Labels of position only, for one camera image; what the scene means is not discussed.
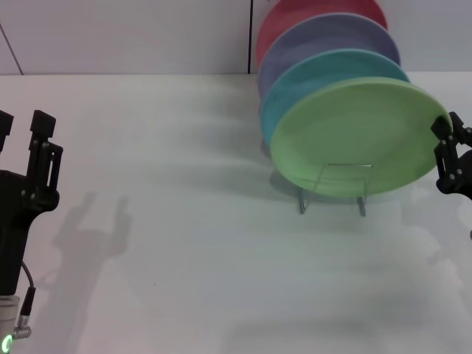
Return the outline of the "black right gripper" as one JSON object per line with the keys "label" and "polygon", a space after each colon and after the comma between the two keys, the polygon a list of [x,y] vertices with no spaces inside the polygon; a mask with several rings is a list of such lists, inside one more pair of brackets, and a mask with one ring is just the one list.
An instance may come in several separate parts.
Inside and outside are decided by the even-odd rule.
{"label": "black right gripper", "polygon": [[457,191],[462,182],[460,193],[472,199],[472,150],[460,157],[462,178],[459,177],[459,157],[457,143],[471,146],[471,128],[466,128],[464,122],[455,112],[450,113],[452,126],[444,116],[436,118],[431,131],[439,142],[434,148],[438,179],[436,186],[443,194],[452,194]]}

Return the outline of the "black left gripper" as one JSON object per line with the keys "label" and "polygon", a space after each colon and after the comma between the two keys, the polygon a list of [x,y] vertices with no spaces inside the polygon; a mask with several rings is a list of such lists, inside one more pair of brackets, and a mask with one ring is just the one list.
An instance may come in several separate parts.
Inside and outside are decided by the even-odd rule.
{"label": "black left gripper", "polygon": [[[0,153],[14,116],[0,111]],[[16,292],[32,222],[59,203],[57,191],[63,148],[49,141],[56,119],[35,110],[32,117],[27,176],[1,171],[1,294]]]}

